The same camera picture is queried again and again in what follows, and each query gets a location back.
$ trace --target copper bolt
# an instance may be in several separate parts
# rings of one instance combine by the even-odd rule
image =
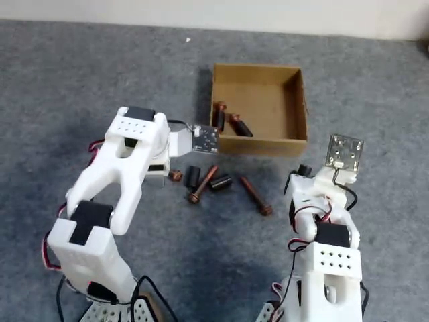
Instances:
[[[179,170],[171,170],[168,173],[168,178],[170,178],[171,181],[179,182],[182,180],[183,174]]]
[[[240,121],[240,115],[238,115],[238,114],[230,114],[229,121],[232,122],[232,123]]]
[[[225,102],[219,101],[214,104],[214,108],[218,111],[224,111],[227,109],[227,104],[225,104]]]
[[[252,186],[252,184],[247,180],[245,176],[240,177],[240,181],[245,187],[247,193],[249,193],[249,196],[255,201],[259,212],[263,216],[268,216],[273,213],[273,207],[268,205],[261,197],[261,195],[255,190],[255,188]]]
[[[190,203],[199,203],[200,202],[200,195],[208,182],[212,179],[212,177],[215,175],[216,171],[218,169],[218,166],[212,166],[210,170],[207,172],[204,180],[201,182],[200,186],[195,190],[194,193],[190,193],[188,195],[188,201]]]

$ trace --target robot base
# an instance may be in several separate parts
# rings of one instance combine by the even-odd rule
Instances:
[[[153,301],[146,296],[140,296],[134,305],[136,322],[162,322],[159,310],[153,306]],[[130,305],[112,305],[109,303],[93,302],[86,310],[80,322],[131,322]]]

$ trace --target gray carpet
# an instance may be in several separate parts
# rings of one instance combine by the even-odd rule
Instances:
[[[44,270],[40,240],[88,162],[87,144],[121,105],[206,123],[215,62],[301,66],[308,149],[301,158],[172,160],[182,170],[216,163],[247,174],[275,214],[259,216],[239,185],[199,206],[180,184],[145,185],[128,234],[117,238],[134,274],[150,275],[181,321],[254,321],[271,282],[290,270],[287,175],[300,162],[319,168],[338,132],[365,139],[352,210],[371,291],[365,321],[429,316],[429,60],[415,43],[8,21],[0,39],[0,321],[58,320],[60,275]],[[62,298],[75,321],[85,299],[67,288]]]

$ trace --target black cylinder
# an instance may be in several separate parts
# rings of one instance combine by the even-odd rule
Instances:
[[[216,119],[214,126],[219,129],[219,132],[223,132],[223,128],[225,126],[225,112],[224,111],[217,111],[215,113]]]
[[[238,121],[231,122],[231,125],[238,136],[253,136],[250,129],[240,119]]]
[[[191,190],[195,190],[198,188],[198,184],[200,183],[200,172],[201,169],[197,166],[190,166],[186,171],[186,179],[184,184],[187,188]]]
[[[210,188],[213,191],[222,190],[231,186],[232,183],[233,183],[233,179],[228,174],[226,174],[224,176],[211,180]]]

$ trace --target open cardboard box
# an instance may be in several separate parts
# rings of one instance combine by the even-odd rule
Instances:
[[[298,67],[216,64],[213,72],[212,109],[224,101],[226,113],[239,114],[253,137],[237,136],[225,120],[219,152],[298,156],[307,144],[306,104]]]

